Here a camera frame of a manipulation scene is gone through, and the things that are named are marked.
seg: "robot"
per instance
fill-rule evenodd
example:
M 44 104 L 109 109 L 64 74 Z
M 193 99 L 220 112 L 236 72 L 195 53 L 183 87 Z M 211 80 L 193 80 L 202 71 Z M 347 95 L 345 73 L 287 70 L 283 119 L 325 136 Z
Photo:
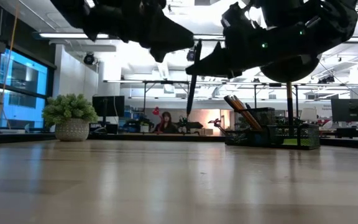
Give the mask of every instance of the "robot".
M 194 46 L 193 33 L 167 18 L 166 0 L 50 0 L 67 22 L 96 41 L 98 34 L 138 42 L 156 62 L 176 50 Z
M 358 0 L 248 0 L 222 15 L 225 47 L 218 43 L 207 57 L 195 61 L 187 74 L 234 78 L 260 67 L 276 82 L 288 83 L 309 75 L 321 54 L 347 40 L 356 28 Z M 267 29 L 245 16 L 261 8 Z

